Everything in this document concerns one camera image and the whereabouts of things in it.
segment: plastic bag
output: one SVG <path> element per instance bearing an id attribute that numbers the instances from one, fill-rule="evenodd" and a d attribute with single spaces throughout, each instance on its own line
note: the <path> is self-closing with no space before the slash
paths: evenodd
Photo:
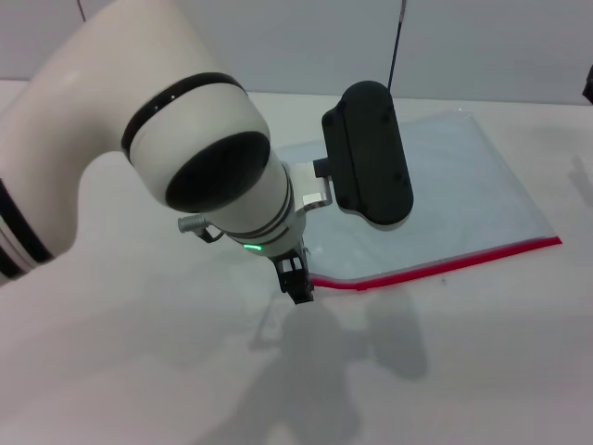
<path id="1" fill-rule="evenodd" d="M 387 286 L 561 243 L 470 113 L 404 123 L 400 132 L 410 217 L 381 231 L 335 203 L 309 212 L 304 241 L 316 286 Z M 277 153 L 289 164 L 326 157 L 321 141 Z"/>

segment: white table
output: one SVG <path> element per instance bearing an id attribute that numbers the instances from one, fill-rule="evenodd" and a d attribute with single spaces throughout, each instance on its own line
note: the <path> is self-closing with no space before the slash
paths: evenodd
<path id="1" fill-rule="evenodd" d="M 20 88 L 0 83 L 0 107 Z M 275 146 L 321 138 L 337 101 L 252 97 Z M 589 443 L 593 108 L 396 103 L 400 121 L 451 108 L 563 246 L 293 310 L 266 260 L 178 234 L 106 155 L 75 247 L 0 292 L 0 443 Z"/>

